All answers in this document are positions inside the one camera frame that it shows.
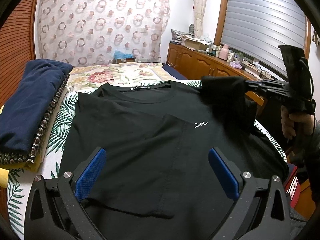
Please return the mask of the person's right forearm sleeve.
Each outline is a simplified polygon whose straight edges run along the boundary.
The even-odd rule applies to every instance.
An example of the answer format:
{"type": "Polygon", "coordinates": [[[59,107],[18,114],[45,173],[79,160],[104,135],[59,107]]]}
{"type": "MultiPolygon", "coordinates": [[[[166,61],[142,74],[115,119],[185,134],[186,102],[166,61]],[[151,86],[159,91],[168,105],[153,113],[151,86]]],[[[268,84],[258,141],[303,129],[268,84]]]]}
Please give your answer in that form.
{"type": "Polygon", "coordinates": [[[309,176],[312,200],[319,205],[319,123],[316,122],[312,135],[306,137],[304,163],[309,176]]]}

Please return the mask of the person's right hand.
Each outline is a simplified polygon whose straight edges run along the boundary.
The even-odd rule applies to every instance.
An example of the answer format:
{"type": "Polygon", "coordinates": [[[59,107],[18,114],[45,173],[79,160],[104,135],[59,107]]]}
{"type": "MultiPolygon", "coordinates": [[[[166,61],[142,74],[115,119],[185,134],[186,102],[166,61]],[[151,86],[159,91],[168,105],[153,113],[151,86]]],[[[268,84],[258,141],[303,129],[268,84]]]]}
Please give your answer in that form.
{"type": "Polygon", "coordinates": [[[281,106],[281,125],[285,138],[312,135],[315,129],[315,117],[309,114],[290,114],[285,106],[281,106]]]}

